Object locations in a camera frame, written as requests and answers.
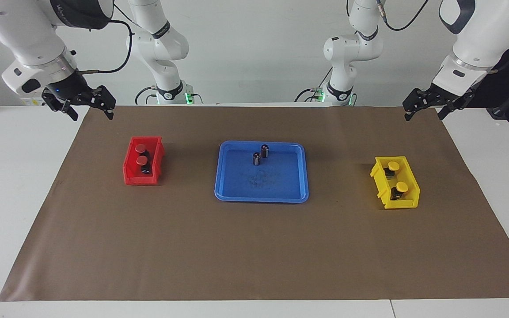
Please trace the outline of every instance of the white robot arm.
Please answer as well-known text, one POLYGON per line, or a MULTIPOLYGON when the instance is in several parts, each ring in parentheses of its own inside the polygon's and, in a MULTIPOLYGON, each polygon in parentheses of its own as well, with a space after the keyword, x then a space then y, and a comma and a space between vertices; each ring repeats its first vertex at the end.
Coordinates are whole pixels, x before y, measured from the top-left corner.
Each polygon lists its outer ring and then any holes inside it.
POLYGON ((408 121, 430 106, 443 106, 440 119, 464 109, 479 83, 509 49, 509 0, 443 0, 440 18, 457 35, 457 42, 431 87, 414 89, 404 101, 408 121))
MULTIPOLYGON (((45 87, 42 94, 54 111, 77 120, 71 105, 89 105, 113 118, 115 98, 107 88, 91 89, 77 70, 70 52, 56 33, 57 26, 101 29, 111 22, 113 0, 0 0, 0 42, 13 52, 16 60, 2 75, 18 95, 45 87)), ((188 53, 186 39, 170 27, 158 0, 129 0, 136 22, 147 32, 135 41, 137 55, 147 64, 159 91, 178 91, 186 87, 170 60, 188 53)), ((174 98, 164 99, 178 101, 174 98)))
POLYGON ((378 36, 380 11, 376 0, 355 0, 349 21, 355 34, 330 38, 323 47, 325 58, 333 66, 331 79, 321 88, 323 101, 339 106, 349 103, 355 84, 357 71, 351 63, 376 59, 384 47, 378 36))

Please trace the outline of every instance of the yellow cap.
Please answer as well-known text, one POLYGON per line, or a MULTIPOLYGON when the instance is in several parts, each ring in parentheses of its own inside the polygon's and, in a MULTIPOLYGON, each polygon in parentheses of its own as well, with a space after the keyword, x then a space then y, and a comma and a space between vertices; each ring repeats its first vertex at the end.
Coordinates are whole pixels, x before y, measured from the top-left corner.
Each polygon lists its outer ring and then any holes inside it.
POLYGON ((388 163, 388 169, 390 169, 390 171, 398 171, 400 170, 400 165, 396 161, 390 161, 388 163))
POLYGON ((408 192, 408 190, 410 190, 410 188, 408 187, 408 185, 406 185, 405 182, 398 182, 396 183, 396 190, 398 190, 401 193, 406 193, 408 192))

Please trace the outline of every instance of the brown leather surface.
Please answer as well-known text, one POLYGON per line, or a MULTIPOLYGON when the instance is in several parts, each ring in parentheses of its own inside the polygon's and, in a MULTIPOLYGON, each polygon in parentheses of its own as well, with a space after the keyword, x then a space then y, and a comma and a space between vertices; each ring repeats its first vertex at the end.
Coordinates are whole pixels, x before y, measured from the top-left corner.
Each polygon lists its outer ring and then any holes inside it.
POLYGON ((367 107, 90 110, 0 295, 416 298, 509 298, 509 239, 434 110, 367 107), (163 137, 160 185, 126 186, 129 140, 146 135, 163 137), (218 201, 226 140, 301 143, 309 201, 218 201), (408 157, 418 209, 383 209, 369 176, 382 155, 408 157))

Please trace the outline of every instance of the red cap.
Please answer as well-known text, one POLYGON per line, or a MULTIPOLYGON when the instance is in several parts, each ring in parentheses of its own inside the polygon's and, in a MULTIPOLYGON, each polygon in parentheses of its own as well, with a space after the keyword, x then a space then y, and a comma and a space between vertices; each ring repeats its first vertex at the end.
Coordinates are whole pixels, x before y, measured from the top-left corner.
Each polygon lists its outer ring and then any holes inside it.
POLYGON ((137 147, 135 147, 135 151, 137 151, 138 153, 144 153, 145 151, 147 151, 147 146, 145 146, 144 144, 138 144, 137 147))
POLYGON ((148 163, 148 158, 145 155, 141 155, 139 158, 137 158, 137 165, 143 166, 148 163))

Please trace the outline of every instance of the red plastic container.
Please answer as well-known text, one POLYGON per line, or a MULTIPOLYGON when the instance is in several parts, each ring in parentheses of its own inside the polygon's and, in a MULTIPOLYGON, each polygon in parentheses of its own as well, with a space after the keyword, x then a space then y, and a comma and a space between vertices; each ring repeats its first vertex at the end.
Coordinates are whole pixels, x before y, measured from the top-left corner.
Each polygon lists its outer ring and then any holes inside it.
POLYGON ((162 145, 162 137, 146 136, 133 137, 129 143, 129 149, 123 164, 123 177, 125 184, 128 186, 153 186, 158 183, 161 175, 160 165, 164 157, 164 146, 162 145), (147 151, 152 159, 151 173, 144 174, 141 172, 141 166, 137 165, 137 158, 141 155, 135 150, 139 144, 147 146, 147 151))

